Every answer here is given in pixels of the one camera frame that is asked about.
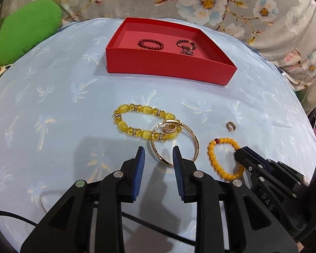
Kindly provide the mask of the person's right hand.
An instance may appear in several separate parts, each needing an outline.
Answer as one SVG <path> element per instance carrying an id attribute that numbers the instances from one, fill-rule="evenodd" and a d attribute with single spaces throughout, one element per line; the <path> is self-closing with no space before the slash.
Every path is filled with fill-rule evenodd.
<path id="1" fill-rule="evenodd" d="M 297 242 L 297 247 L 298 247 L 299 253 L 311 252 L 311 243 L 308 239 L 304 239 L 301 242 Z"/>

